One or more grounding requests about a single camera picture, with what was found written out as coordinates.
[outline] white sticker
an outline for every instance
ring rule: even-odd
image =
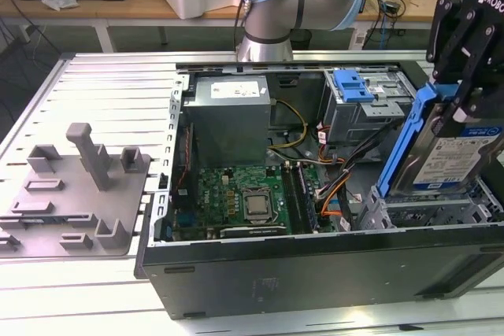
[[[350,204],[360,204],[362,203],[362,196],[360,193],[356,193],[354,195],[351,195],[351,197],[348,199],[348,203]]]
[[[327,144],[327,139],[325,138],[325,132],[324,131],[319,131],[318,132],[318,142],[322,143],[323,145]]]
[[[460,183],[480,160],[480,149],[498,137],[440,138],[413,184],[438,189],[443,183]]]
[[[368,89],[369,89],[369,92],[372,92],[374,94],[384,94],[385,93],[384,89],[380,86],[369,86]]]
[[[211,98],[258,98],[258,82],[220,82],[210,87]]]
[[[343,217],[341,217],[341,219],[339,220],[339,224],[341,225],[341,227],[343,227],[343,230],[350,231],[350,224]]]

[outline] hard drive label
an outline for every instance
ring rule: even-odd
[[[501,127],[468,127],[458,138],[440,138],[413,185],[419,190],[456,186],[480,160],[480,149],[501,132]]]

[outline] yellow cable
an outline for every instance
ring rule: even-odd
[[[293,141],[293,142],[290,142],[290,143],[284,143],[284,144],[281,144],[281,145],[271,145],[271,146],[268,146],[268,148],[270,148],[270,149],[286,149],[288,147],[297,146],[299,143],[302,143],[302,141],[305,140],[306,135],[308,134],[308,125],[306,124],[305,119],[302,118],[301,113],[298,112],[291,104],[285,102],[284,100],[276,100],[276,102],[280,102],[280,103],[284,104],[292,112],[294,112],[296,116],[299,117],[299,119],[302,122],[302,134],[301,134],[301,136],[299,137],[299,139],[297,141]]]

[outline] wooden desk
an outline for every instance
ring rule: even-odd
[[[434,15],[435,0],[404,0],[406,13],[396,24],[397,28],[430,28]],[[234,24],[236,7],[215,9],[195,19],[181,20],[166,0],[124,0],[105,2],[99,0],[79,0],[80,6],[63,9],[60,12],[49,9],[40,1],[16,0],[20,9],[38,25],[85,25],[96,30],[102,50],[115,51],[109,36],[111,26],[155,26],[160,27],[161,40],[165,42],[164,27],[208,26],[231,27]],[[352,26],[354,34],[350,48],[359,50],[365,35],[378,16],[376,0],[368,0],[364,13],[360,14]],[[0,0],[0,17],[7,24],[23,25],[28,22],[18,13],[10,0]]]

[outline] motherboard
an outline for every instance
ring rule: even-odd
[[[172,236],[195,240],[313,231],[318,228],[313,196],[320,186],[312,164],[202,168],[197,209],[175,211]]]

